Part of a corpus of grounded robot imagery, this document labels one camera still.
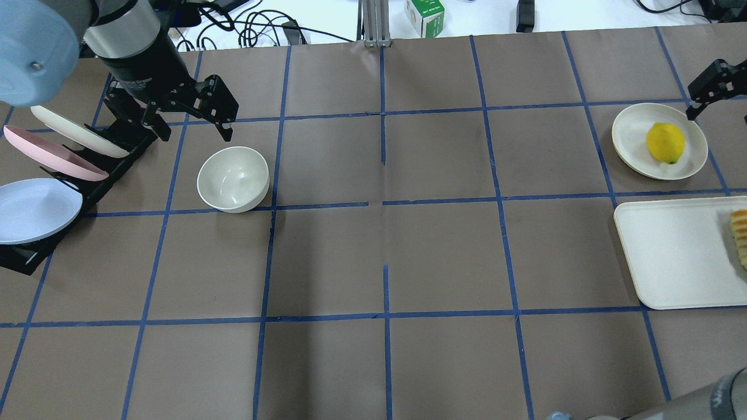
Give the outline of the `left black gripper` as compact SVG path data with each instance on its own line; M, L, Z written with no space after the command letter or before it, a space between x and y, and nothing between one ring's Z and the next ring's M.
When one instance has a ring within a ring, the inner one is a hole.
M151 130L167 142L172 131L158 114L158 108L165 112L187 111L190 116L211 123L223 141L232 140L232 124L239 110L237 100L219 75L209 75L202 82L194 80L167 35L157 35L149 47L136 55L104 57L102 61L120 83L109 85L104 94L104 103L117 120Z

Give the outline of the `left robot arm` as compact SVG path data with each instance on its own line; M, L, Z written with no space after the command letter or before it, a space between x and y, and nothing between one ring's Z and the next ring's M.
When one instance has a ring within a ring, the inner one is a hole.
M195 80L148 1L3 1L2 101L42 106L58 96L87 46L109 69L110 112L160 140L163 113L185 113L231 141L239 104L219 75Z

